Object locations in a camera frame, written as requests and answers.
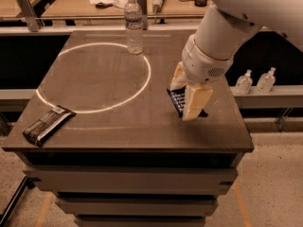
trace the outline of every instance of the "orange line on floor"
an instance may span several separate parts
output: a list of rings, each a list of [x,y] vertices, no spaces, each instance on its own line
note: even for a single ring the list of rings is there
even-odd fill
[[[242,213],[242,217],[243,217],[243,220],[244,220],[244,225],[245,225],[245,227],[252,227],[252,224],[251,224],[250,219],[249,219],[249,214],[248,214],[248,211],[246,209],[246,205],[245,205],[245,202],[244,202],[244,199],[243,199],[243,195],[241,193],[241,189],[240,189],[240,186],[239,186],[239,183],[238,183],[238,179],[236,179],[236,181],[234,182],[234,186],[235,186],[235,192],[236,192],[236,197],[237,197],[237,200],[238,200],[238,204],[239,204],[239,207],[240,207],[240,210],[241,210],[241,213]]]
[[[36,227],[41,227],[43,225],[43,223],[45,221],[45,215],[46,215],[46,212],[49,208],[49,205],[51,203],[52,198],[53,198],[52,193],[47,192],[46,197],[45,197],[45,202],[42,205],[40,215],[38,216],[38,219],[37,219]]]

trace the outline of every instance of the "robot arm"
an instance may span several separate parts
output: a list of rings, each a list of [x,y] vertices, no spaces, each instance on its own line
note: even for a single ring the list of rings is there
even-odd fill
[[[303,51],[303,0],[212,0],[188,38],[170,89],[186,86],[183,120],[196,119],[238,49],[267,26]]]

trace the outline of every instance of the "black snack bar wrapper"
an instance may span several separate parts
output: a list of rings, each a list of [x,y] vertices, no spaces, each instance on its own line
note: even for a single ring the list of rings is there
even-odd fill
[[[45,140],[52,135],[68,118],[76,113],[57,105],[43,117],[29,126],[23,135],[27,141],[36,147],[41,147]]]

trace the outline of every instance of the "white bottle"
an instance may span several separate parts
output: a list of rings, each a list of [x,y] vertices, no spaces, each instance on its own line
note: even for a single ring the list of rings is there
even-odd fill
[[[271,67],[271,70],[268,73],[264,73],[258,80],[257,88],[259,91],[263,93],[267,93],[272,90],[273,85],[276,81],[276,77],[274,76],[276,69],[275,67]]]
[[[131,54],[143,51],[143,21],[142,8],[136,0],[128,0],[124,8],[127,48]]]
[[[240,95],[248,94],[248,92],[253,84],[253,80],[250,77],[251,73],[252,73],[251,70],[247,70],[245,75],[240,76],[238,78],[236,87],[235,87],[237,94],[240,94]]]

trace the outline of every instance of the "floor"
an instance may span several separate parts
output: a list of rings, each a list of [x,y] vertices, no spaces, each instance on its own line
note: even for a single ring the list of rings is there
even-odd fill
[[[205,227],[301,227],[303,223],[303,118],[280,132],[274,118],[245,119],[255,150],[238,166],[239,177]],[[23,164],[0,148],[0,213],[22,181]],[[6,227],[76,227],[51,193],[26,189]]]

